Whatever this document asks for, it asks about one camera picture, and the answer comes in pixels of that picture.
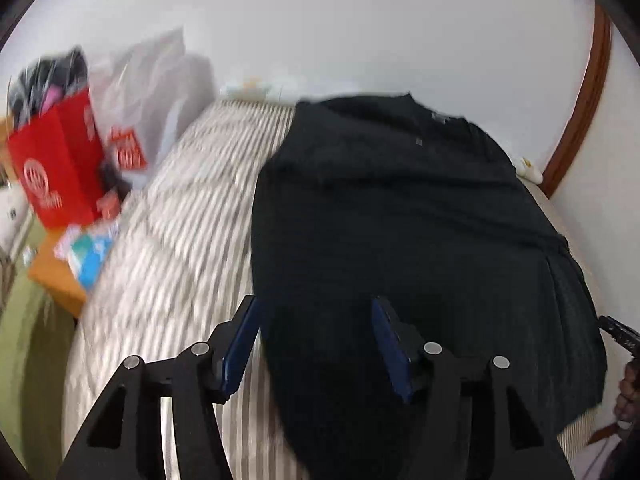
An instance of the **brown wood trim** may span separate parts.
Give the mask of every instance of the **brown wood trim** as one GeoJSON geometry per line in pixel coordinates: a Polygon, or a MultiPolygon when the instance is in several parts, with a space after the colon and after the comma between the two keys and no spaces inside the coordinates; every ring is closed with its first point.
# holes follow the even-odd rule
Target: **brown wood trim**
{"type": "Polygon", "coordinates": [[[551,156],[551,160],[542,173],[544,180],[540,185],[540,189],[548,197],[551,197],[558,188],[560,181],[574,161],[575,155],[580,150],[582,141],[591,126],[591,121],[593,121],[593,116],[600,102],[604,81],[607,77],[610,53],[611,20],[604,9],[596,4],[589,62],[587,63],[587,70],[584,73],[578,98],[575,101],[574,112],[564,128],[560,142],[551,156]]]}

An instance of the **blue gripper pad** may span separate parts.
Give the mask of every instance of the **blue gripper pad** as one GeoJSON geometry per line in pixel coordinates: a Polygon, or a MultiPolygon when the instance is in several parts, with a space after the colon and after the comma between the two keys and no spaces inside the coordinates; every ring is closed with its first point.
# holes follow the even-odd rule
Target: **blue gripper pad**
{"type": "Polygon", "coordinates": [[[400,323],[385,298],[373,300],[371,323],[393,389],[405,403],[410,402],[414,393],[424,387],[420,366],[424,341],[413,325],[400,323]]]}
{"type": "Polygon", "coordinates": [[[260,326],[258,300],[253,296],[246,296],[233,319],[223,323],[222,326],[225,326],[226,333],[223,335],[222,348],[216,345],[222,354],[214,351],[214,371],[218,368],[218,372],[222,372],[220,390],[230,397],[240,387],[244,369],[258,334],[260,326]]]}

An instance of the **bed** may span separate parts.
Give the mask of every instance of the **bed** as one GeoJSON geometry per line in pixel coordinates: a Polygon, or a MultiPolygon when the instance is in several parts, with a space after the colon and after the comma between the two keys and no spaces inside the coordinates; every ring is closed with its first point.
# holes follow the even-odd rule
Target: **bed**
{"type": "MultiPolygon", "coordinates": [[[[271,104],[213,104],[182,136],[154,179],[132,193],[122,228],[79,320],[65,381],[63,445],[122,360],[170,358],[231,317],[252,293],[250,215],[258,172],[286,136],[294,109],[271,104]]],[[[566,229],[544,194],[525,182],[554,226],[566,229]]],[[[580,261],[571,238],[574,256],[580,261]]],[[[596,308],[591,273],[586,281],[596,308]]],[[[162,405],[167,478],[178,476],[169,402],[162,405]]],[[[237,480],[305,478],[284,441],[269,377],[256,341],[244,380],[215,406],[237,480]]],[[[558,439],[570,459],[593,431],[595,409],[558,439]]]]}

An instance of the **printed logo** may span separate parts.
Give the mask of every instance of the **printed logo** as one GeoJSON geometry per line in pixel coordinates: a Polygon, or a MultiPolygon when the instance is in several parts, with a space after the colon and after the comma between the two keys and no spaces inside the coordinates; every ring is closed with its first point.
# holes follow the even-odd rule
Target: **printed logo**
{"type": "Polygon", "coordinates": [[[28,158],[22,167],[22,173],[27,189],[36,196],[41,208],[62,208],[60,193],[49,192],[49,178],[42,164],[34,158],[28,158]]]}
{"type": "Polygon", "coordinates": [[[146,159],[133,128],[111,129],[110,143],[115,145],[116,160],[121,170],[144,170],[146,159]]]}
{"type": "Polygon", "coordinates": [[[44,198],[49,194],[49,179],[44,166],[34,158],[28,158],[22,168],[24,181],[27,188],[38,198],[44,198]]]}

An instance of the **white plastic bag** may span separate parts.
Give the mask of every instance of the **white plastic bag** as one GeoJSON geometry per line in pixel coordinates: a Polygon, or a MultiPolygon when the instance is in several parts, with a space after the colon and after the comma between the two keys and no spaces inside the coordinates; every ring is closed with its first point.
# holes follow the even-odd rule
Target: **white plastic bag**
{"type": "Polygon", "coordinates": [[[89,97],[102,143],[134,189],[214,99],[210,68],[186,54],[181,28],[90,60],[89,97]]]}

